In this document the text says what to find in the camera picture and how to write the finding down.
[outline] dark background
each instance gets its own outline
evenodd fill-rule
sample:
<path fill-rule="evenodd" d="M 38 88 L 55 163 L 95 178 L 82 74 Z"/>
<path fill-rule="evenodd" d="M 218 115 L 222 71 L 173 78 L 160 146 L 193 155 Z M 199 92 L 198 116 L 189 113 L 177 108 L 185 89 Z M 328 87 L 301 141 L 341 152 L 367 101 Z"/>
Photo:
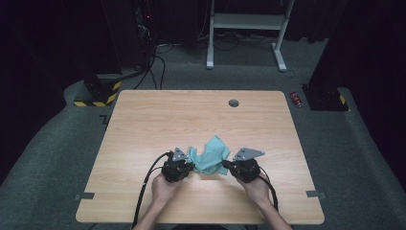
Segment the dark background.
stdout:
<path fill-rule="evenodd" d="M 127 62 L 129 58 L 137 61 L 141 48 L 136 41 L 134 45 L 129 42 L 131 38 L 124 37 L 134 33 L 135 24 L 128 22 L 126 28 L 120 29 L 124 31 L 122 36 L 114 36 L 117 34 L 114 28 L 123 24 L 115 27 L 103 8 L 103 4 L 112 2 L 89 2 L 93 5 L 84 6 L 79 1 L 69 0 L 0 3 L 3 40 L 0 67 L 4 85 L 1 91 L 2 181 L 39 129 L 66 105 L 63 91 L 68 85 L 89 74 L 118 73 L 123 64 L 132 64 L 131 60 Z M 210 7 L 206 8 L 204 1 L 169 2 L 173 1 L 162 3 L 166 4 L 167 14 L 159 14 L 159 8 L 156 9 L 160 15 L 156 19 L 158 33 L 161 25 L 165 27 L 162 36 L 193 44 L 197 33 L 202 29 L 203 34 L 208 32 L 209 22 L 204 23 L 204 16 Z M 266 6 L 279 2 L 217 0 L 216 8 L 220 12 L 268 13 L 264 11 L 270 9 Z M 339 86 L 350 89 L 374 141 L 405 188 L 405 175 L 400 171 L 406 163 L 406 144 L 402 138 L 406 128 L 403 89 L 406 49 L 402 42 L 406 38 L 402 12 L 405 4 L 400 0 L 352 0 L 347 6 L 346 3 L 346 0 L 296 1 L 285 38 L 307 37 L 310 42 L 330 38 L 309 85 L 321 89 Z M 87 15 L 87 20 L 81 20 L 81 15 L 83 18 Z M 99 20 L 93 21 L 98 26 L 81 31 L 78 22 L 86 25 L 89 15 L 98 16 Z M 189 18 L 191 23 L 176 26 L 179 18 L 184 21 Z M 103 41 L 101 44 L 92 38 L 95 35 Z M 126 51 L 123 44 L 135 46 L 129 49 L 128 56 L 121 55 L 121 50 Z"/>

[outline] hand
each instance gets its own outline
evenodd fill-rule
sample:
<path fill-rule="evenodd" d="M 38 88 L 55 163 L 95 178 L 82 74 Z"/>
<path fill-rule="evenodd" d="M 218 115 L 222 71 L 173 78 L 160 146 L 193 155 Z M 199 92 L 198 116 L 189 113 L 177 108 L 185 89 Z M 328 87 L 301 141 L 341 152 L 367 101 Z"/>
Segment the hand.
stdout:
<path fill-rule="evenodd" d="M 259 175 L 263 178 L 267 178 L 263 173 L 260 173 Z M 266 201 L 270 202 L 269 187 L 261 179 L 257 178 L 249 183 L 244 183 L 239 179 L 237 179 L 237 181 L 244 188 L 248 197 L 250 197 L 255 203 L 260 204 Z"/>
<path fill-rule="evenodd" d="M 177 182 L 167 182 L 164 175 L 159 173 L 152 181 L 152 199 L 166 205 L 178 191 L 183 179 Z"/>

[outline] black curtain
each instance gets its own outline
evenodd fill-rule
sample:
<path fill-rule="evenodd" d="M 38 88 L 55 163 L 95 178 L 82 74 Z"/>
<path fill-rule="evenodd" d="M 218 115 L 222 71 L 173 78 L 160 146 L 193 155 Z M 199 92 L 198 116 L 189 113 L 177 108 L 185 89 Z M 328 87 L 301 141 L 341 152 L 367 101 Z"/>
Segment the black curtain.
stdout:
<path fill-rule="evenodd" d="M 285 39 L 309 42 L 329 38 L 347 0 L 297 0 L 293 6 Z"/>
<path fill-rule="evenodd" d="M 380 152 L 406 190 L 406 3 L 350 0 L 309 86 L 347 87 Z"/>
<path fill-rule="evenodd" d="M 63 91 L 83 80 L 60 1 L 0 2 L 0 183 L 35 134 L 66 105 Z"/>

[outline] wooden table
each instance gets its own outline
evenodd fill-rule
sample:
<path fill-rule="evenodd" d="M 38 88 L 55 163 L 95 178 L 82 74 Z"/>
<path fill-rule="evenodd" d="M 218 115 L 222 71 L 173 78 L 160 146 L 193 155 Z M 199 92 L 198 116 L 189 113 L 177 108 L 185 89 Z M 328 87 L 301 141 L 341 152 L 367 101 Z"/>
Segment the wooden table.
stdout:
<path fill-rule="evenodd" d="M 239 106 L 229 106 L 238 100 Z M 143 180 L 155 159 L 176 147 L 203 152 L 217 135 L 230 149 L 263 150 L 281 215 L 290 224 L 319 224 L 324 214 L 314 191 L 286 98 L 279 91 L 122 91 L 77 212 L 81 222 L 132 222 Z M 162 166 L 164 157 L 157 166 Z M 151 201 L 151 175 L 140 217 Z M 264 223 L 230 173 L 191 172 L 158 222 Z"/>

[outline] crumpled cloth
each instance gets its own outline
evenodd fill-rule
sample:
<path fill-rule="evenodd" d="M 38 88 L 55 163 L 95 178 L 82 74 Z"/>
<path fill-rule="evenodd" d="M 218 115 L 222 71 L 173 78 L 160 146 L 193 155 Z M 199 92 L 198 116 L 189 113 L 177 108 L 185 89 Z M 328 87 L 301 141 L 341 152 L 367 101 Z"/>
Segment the crumpled cloth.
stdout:
<path fill-rule="evenodd" d="M 188 162 L 193 162 L 194 170 L 204 174 L 227 174 L 228 169 L 221 165 L 222 160 L 226 160 L 230 154 L 227 146 L 218 138 L 213 137 L 200 155 L 197 154 L 197 149 L 189 147 L 188 149 Z"/>

